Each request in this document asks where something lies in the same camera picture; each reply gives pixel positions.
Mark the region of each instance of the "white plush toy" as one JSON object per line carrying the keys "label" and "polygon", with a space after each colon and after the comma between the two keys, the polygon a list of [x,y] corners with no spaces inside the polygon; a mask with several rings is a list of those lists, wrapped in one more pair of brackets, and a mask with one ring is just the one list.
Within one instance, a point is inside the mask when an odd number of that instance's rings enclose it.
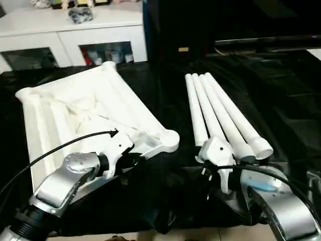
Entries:
{"label": "white plush toy", "polygon": [[30,3],[37,9],[46,9],[50,7],[50,0],[30,0]]}

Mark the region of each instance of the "floor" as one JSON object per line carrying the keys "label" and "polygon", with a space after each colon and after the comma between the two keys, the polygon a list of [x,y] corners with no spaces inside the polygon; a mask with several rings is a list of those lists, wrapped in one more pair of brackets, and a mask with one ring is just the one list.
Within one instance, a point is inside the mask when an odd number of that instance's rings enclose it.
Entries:
{"label": "floor", "polygon": [[[114,234],[87,235],[80,237],[55,237],[49,241],[105,241]],[[200,228],[187,230],[172,230],[163,235],[156,231],[140,233],[118,234],[128,240],[136,241],[184,241],[188,238],[198,241],[275,241],[273,233],[268,225],[256,225],[252,227],[239,226],[233,228]]]}

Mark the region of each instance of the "white plastic tray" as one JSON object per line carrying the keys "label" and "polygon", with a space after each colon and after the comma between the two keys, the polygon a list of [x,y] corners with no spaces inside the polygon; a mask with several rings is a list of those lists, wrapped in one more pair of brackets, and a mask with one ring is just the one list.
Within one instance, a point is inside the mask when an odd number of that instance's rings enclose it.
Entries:
{"label": "white plastic tray", "polygon": [[[114,62],[16,93],[22,102],[30,161],[76,137],[113,130],[126,132],[132,141],[153,137],[161,151],[175,151],[176,132],[166,130],[115,69]],[[72,152],[100,153],[108,135],[84,139],[46,157],[31,169],[34,190]],[[151,148],[142,147],[141,153]],[[156,154],[153,150],[148,157]]]}

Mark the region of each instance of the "yellow label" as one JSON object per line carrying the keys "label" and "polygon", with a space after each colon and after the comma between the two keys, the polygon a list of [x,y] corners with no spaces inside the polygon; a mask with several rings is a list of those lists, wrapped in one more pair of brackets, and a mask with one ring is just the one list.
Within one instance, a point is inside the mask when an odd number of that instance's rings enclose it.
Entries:
{"label": "yellow label", "polygon": [[87,4],[87,0],[77,0],[78,4]]}
{"label": "yellow label", "polygon": [[179,52],[188,52],[189,48],[188,47],[181,47],[179,48]]}

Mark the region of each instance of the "table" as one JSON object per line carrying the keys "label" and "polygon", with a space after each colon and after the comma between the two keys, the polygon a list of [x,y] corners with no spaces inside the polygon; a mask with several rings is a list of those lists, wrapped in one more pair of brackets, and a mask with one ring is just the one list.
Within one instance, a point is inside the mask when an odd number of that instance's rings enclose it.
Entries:
{"label": "table", "polygon": [[[29,160],[20,88],[35,86],[88,67],[6,72],[0,75],[2,146],[0,186]],[[119,73],[164,125],[181,137],[178,150],[160,154],[71,205],[57,235],[136,232],[155,228],[227,227],[264,222],[261,211],[248,209],[239,191],[227,197],[219,184],[201,175],[194,159],[198,149],[190,118],[184,75],[211,72],[258,132],[273,146],[269,164],[315,186],[311,174],[321,170],[320,61],[307,51],[220,56],[190,63],[137,63]],[[10,217],[28,199],[30,177],[21,177],[10,191],[1,216]],[[315,200],[317,210],[320,202]],[[2,226],[9,218],[1,218]]]}

